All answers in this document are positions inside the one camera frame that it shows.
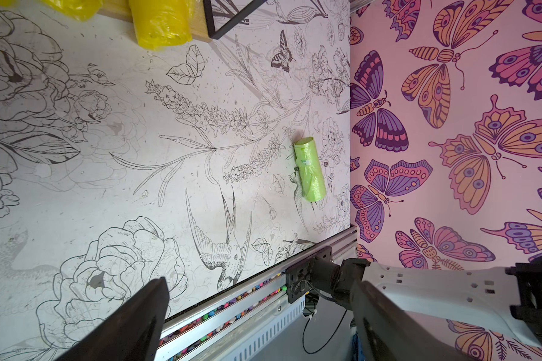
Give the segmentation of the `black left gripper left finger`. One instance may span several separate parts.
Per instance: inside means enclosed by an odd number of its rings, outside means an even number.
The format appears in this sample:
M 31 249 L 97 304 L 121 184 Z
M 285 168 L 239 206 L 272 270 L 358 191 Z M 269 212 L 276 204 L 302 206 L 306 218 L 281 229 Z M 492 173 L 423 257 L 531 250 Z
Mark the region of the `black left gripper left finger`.
M 59 359 L 153 360 L 169 301 L 167 280 L 151 280 Z

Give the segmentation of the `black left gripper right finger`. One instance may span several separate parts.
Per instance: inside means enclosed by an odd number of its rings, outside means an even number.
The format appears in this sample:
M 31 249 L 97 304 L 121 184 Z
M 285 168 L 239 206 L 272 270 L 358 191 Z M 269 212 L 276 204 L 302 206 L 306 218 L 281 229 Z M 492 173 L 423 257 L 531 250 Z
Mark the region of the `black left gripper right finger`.
M 442 343 L 367 281 L 352 286 L 351 306 L 361 344 L 376 335 L 396 360 L 469 360 Z

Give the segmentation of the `green bag roll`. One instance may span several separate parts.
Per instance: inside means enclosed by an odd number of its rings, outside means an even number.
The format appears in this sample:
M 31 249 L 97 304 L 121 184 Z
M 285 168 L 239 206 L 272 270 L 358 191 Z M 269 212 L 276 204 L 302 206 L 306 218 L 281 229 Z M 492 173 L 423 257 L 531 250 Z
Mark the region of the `green bag roll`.
M 314 138 L 301 138 L 294 143 L 294 152 L 301 177 L 303 197 L 308 202 L 322 201 L 327 191 Z

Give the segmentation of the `yellow bag roll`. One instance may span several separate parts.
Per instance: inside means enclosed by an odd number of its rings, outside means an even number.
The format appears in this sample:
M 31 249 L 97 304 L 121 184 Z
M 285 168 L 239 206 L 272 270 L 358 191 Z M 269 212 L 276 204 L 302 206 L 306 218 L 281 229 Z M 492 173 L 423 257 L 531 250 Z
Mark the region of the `yellow bag roll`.
M 103 0 L 41 0 L 41 3 L 72 19 L 84 22 L 103 6 Z
M 13 7 L 16 4 L 17 0 L 0 0 L 0 6 L 5 8 Z
M 128 4 L 141 48 L 156 51 L 192 40 L 195 1 L 130 0 Z

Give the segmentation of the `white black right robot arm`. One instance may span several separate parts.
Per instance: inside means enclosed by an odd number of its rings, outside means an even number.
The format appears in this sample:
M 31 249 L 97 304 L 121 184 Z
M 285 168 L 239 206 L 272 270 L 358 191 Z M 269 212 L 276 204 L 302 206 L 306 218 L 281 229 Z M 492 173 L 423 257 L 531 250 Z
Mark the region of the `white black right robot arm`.
M 289 267 L 288 299 L 314 291 L 353 314 L 369 360 L 489 358 L 487 332 L 542 347 L 542 257 L 473 271 L 405 269 L 330 251 Z

